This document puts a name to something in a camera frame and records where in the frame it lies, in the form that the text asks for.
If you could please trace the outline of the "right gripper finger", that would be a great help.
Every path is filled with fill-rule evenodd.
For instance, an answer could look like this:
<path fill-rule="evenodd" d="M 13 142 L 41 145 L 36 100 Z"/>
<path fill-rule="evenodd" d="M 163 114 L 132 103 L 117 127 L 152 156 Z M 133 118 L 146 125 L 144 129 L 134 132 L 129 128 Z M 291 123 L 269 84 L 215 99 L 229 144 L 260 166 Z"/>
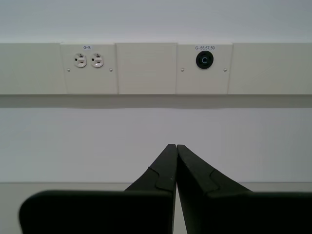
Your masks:
<path fill-rule="evenodd" d="M 123 191 L 47 190 L 19 209 L 24 234 L 171 234 L 177 147 L 169 144 Z"/>
<path fill-rule="evenodd" d="M 312 194 L 253 192 L 178 145 L 177 188 L 189 234 L 310 234 Z"/>

